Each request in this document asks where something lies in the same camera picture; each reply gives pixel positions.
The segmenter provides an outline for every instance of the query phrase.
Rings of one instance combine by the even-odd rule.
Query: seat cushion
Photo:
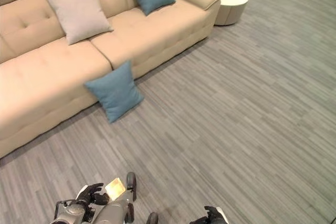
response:
[[[83,84],[110,71],[109,62],[89,41],[68,46],[65,37],[2,63],[1,148],[5,148],[4,140],[22,130],[30,134],[27,131],[30,125],[73,99],[89,93]]]
[[[90,40],[108,58],[113,69],[127,60],[132,60],[134,68],[200,30],[206,25],[208,15],[209,12],[184,0],[176,0],[174,5],[148,16],[136,7],[108,19],[113,32]]]

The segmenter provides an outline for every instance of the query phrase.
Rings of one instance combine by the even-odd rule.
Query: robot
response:
[[[127,174],[127,190],[116,200],[111,201],[107,193],[99,194],[103,183],[82,188],[76,199],[61,200],[56,203],[54,220],[50,224],[81,224],[92,222],[96,210],[90,204],[104,206],[92,224],[123,224],[134,221],[133,202],[137,199],[137,181],[135,173]],[[63,204],[63,212],[58,214],[58,207]],[[204,207],[207,217],[199,218],[190,224],[229,224],[221,208]],[[158,224],[158,215],[152,212],[146,224]]]

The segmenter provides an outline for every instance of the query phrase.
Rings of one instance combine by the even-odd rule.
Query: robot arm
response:
[[[81,224],[84,221],[91,222],[95,215],[94,208],[89,207],[91,203],[96,205],[106,205],[110,198],[101,191],[103,183],[85,186],[74,200],[63,200],[56,203],[54,221],[51,224]],[[64,212],[58,215],[58,205],[64,205]]]

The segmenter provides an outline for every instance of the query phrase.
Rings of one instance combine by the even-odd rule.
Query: floor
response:
[[[250,0],[239,23],[136,81],[109,124],[99,104],[0,160],[0,223],[49,223],[84,184],[138,176],[135,222],[336,217],[336,0]]]

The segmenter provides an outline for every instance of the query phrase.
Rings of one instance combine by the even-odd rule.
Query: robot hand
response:
[[[104,183],[97,183],[90,186],[87,186],[82,192],[79,193],[77,196],[78,201],[83,201],[87,205],[90,203],[94,203],[96,205],[104,206],[110,201],[110,197],[107,193],[104,193],[103,195],[97,193],[98,191],[101,191],[101,187],[104,185]]]
[[[220,207],[205,206],[208,216],[201,217],[190,224],[229,224],[225,214]]]

